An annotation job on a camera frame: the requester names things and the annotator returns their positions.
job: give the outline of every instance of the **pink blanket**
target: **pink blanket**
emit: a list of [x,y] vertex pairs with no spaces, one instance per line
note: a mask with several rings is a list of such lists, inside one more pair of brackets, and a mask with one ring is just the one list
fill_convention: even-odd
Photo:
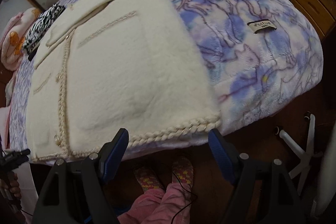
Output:
[[9,148],[8,146],[8,133],[9,133],[9,114],[11,106],[0,108],[0,137],[2,149]]
[[22,61],[21,47],[26,32],[40,13],[41,11],[37,8],[29,8],[9,20],[0,40],[1,62],[6,69],[15,71],[19,68]]

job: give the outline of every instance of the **white jacket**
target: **white jacket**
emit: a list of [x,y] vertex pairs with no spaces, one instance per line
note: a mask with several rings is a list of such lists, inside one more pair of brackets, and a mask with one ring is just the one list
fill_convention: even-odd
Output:
[[79,0],[47,31],[34,66],[33,161],[85,157],[122,127],[141,149],[220,124],[199,50],[169,0]]

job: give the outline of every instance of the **wooden floor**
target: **wooden floor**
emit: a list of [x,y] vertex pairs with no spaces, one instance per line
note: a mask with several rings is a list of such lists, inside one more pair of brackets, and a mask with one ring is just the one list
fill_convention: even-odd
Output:
[[[273,117],[254,122],[227,135],[225,139],[233,143],[239,152],[248,153],[252,158],[268,162],[273,159],[281,159],[290,170],[299,163],[299,160],[283,140],[274,135],[273,129],[276,125],[282,125],[290,136],[305,148],[308,125],[303,116],[306,111],[310,111],[316,116],[315,150],[324,150],[336,116],[335,111],[327,110],[325,107],[321,84],[297,97]],[[133,175],[133,168],[143,164],[152,167],[160,180],[167,186],[171,182],[171,173],[167,166],[171,166],[174,159],[182,153],[189,157],[194,166],[192,192],[198,196],[191,206],[190,223],[217,223],[218,218],[225,211],[232,187],[222,178],[207,144],[186,149],[161,151],[122,162],[115,180],[104,189],[107,199],[112,204],[132,204],[143,193]],[[318,170],[312,171],[312,174],[317,174],[317,172]],[[253,223],[259,189],[260,185],[256,185],[255,197],[246,223]]]

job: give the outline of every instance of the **black cable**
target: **black cable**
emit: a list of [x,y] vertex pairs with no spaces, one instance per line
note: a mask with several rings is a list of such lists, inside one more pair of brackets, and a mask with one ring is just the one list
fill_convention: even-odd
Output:
[[157,163],[166,166],[166,167],[172,172],[172,174],[176,177],[176,179],[177,179],[177,181],[179,182],[179,184],[181,185],[182,189],[185,190],[186,192],[190,193],[191,195],[193,195],[193,196],[195,197],[192,201],[190,201],[189,204],[187,204],[186,206],[184,206],[181,210],[179,210],[179,211],[173,216],[173,218],[171,219],[171,222],[170,222],[170,224],[173,224],[175,217],[176,217],[179,213],[181,213],[185,208],[187,208],[188,206],[191,206],[191,204],[194,203],[194,202],[197,200],[198,196],[197,196],[196,194],[192,193],[191,191],[189,191],[189,190],[187,190],[187,189],[185,189],[185,188],[183,187],[183,185],[182,185],[181,181],[179,180],[179,178],[177,177],[177,175],[171,170],[171,168],[170,168],[168,165],[166,165],[166,164],[164,164],[164,163],[162,163],[162,162],[157,162]]
[[30,216],[33,216],[33,215],[31,215],[30,213],[27,213],[26,211],[24,211],[24,210],[22,210],[22,209],[21,209],[21,211],[23,211],[25,214],[28,214],[28,215],[30,215]]

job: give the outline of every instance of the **blue floral blanket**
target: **blue floral blanket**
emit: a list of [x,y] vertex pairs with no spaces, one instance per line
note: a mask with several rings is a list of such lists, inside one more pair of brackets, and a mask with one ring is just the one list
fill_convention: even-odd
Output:
[[[77,0],[61,0],[69,5]],[[322,77],[320,40],[288,0],[171,0],[183,19],[214,87],[222,133],[274,114]],[[247,23],[268,19],[276,30],[258,33]],[[33,64],[24,59],[12,98],[10,141],[26,148],[26,105]],[[203,144],[206,136],[158,144],[157,150]]]

